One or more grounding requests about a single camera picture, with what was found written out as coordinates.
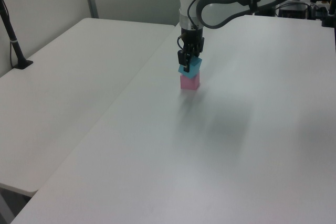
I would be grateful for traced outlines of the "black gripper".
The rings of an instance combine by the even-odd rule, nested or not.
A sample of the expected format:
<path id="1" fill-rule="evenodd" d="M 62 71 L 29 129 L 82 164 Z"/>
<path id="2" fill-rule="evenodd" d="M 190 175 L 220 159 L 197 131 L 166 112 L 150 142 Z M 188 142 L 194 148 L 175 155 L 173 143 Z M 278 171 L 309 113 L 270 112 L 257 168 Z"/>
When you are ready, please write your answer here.
<path id="1" fill-rule="evenodd" d="M 200 53 L 203 51 L 203 29 L 186 30 L 182 28 L 181 35 L 183 49 L 177 52 L 178 62 L 183 67 L 184 72 L 189 72 L 191 55 L 199 57 Z"/>

